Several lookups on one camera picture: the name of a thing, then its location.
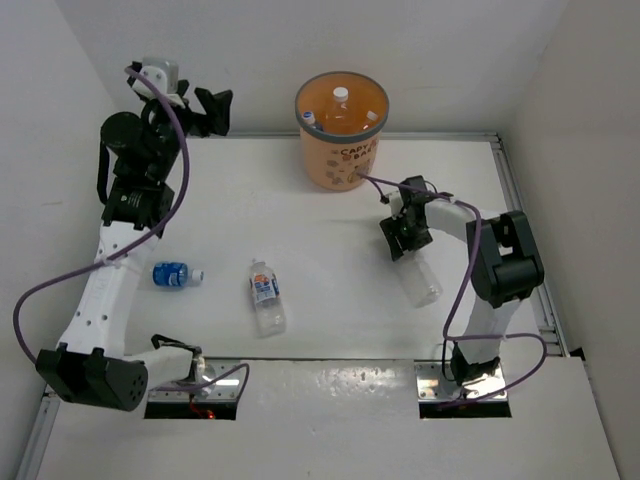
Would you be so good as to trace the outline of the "clear unlabelled bottle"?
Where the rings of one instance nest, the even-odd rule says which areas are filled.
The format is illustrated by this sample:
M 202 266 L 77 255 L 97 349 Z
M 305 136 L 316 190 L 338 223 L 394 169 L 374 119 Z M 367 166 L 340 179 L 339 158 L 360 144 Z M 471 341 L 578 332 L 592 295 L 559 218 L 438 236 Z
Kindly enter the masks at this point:
M 407 252 L 396 262 L 401 286 L 414 308 L 435 303 L 442 287 L 430 264 L 421 252 Z

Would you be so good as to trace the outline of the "clear bottle dark blue label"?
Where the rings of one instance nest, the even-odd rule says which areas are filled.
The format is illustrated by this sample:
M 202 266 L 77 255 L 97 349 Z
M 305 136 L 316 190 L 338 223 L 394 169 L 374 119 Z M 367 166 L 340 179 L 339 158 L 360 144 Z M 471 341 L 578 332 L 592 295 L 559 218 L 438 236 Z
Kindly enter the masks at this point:
M 305 130 L 312 132 L 323 132 L 324 127 L 321 122 L 316 118 L 313 111 L 304 111 L 301 114 L 302 124 Z

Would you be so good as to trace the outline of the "clear bottle green label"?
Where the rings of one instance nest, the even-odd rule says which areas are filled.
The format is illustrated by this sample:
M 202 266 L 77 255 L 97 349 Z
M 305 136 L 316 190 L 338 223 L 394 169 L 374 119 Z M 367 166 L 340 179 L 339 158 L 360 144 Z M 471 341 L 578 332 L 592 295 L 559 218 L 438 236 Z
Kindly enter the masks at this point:
M 379 115 L 369 110 L 360 125 L 358 126 L 358 132 L 369 131 L 378 124 Z

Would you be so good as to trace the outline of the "clear square bottle white cap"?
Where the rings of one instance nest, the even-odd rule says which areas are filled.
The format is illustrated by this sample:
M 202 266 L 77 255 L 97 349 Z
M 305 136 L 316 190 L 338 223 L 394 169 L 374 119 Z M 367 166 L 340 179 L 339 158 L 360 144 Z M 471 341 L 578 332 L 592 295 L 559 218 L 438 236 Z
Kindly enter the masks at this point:
M 346 87 L 339 86 L 333 90 L 332 99 L 325 107 L 325 132 L 333 135 L 351 135 L 356 131 L 356 117 L 349 99 L 349 90 Z

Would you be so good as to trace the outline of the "clear bottle orange white label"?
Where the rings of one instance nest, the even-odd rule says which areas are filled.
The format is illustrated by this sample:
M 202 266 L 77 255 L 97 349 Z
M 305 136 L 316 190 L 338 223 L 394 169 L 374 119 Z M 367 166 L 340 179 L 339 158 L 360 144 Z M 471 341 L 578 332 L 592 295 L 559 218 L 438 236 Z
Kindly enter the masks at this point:
M 249 268 L 249 284 L 259 335 L 270 337 L 286 330 L 286 315 L 274 270 L 264 261 L 254 260 Z

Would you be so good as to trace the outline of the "small bottle blue label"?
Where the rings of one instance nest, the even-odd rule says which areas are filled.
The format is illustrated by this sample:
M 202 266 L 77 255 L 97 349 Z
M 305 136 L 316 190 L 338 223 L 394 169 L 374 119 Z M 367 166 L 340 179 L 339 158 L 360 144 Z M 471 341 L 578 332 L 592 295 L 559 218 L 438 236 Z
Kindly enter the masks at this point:
M 204 280 L 204 272 L 183 262 L 158 262 L 151 270 L 151 278 L 158 287 L 181 289 L 199 286 Z

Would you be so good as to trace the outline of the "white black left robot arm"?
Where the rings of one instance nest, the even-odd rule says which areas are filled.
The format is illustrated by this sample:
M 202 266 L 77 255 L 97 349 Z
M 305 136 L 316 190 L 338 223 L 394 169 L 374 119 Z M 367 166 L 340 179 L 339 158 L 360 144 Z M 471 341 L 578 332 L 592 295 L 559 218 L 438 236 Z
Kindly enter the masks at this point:
M 166 183 L 181 150 L 179 138 L 225 136 L 230 128 L 232 91 L 195 89 L 204 109 L 197 113 L 184 97 L 188 86 L 179 81 L 169 111 L 141 94 L 141 114 L 118 112 L 100 129 L 97 187 L 104 210 L 96 263 L 57 346 L 41 350 L 35 361 L 39 375 L 66 402 L 133 411 L 148 390 L 195 379 L 198 347 L 154 336 L 152 350 L 124 352 L 146 261 L 184 197 Z

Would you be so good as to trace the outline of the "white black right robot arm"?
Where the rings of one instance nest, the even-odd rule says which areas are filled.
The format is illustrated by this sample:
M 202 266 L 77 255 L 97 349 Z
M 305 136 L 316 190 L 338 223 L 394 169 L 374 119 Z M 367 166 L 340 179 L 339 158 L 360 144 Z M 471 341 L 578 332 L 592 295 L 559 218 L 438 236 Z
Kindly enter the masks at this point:
M 453 345 L 445 358 L 459 386 L 493 372 L 511 318 L 545 276 L 528 218 L 519 210 L 485 218 L 479 209 L 449 193 L 427 188 L 413 176 L 380 195 L 390 216 L 380 222 L 391 260 L 399 262 L 443 232 L 468 251 L 461 286 L 443 326 L 443 339 Z

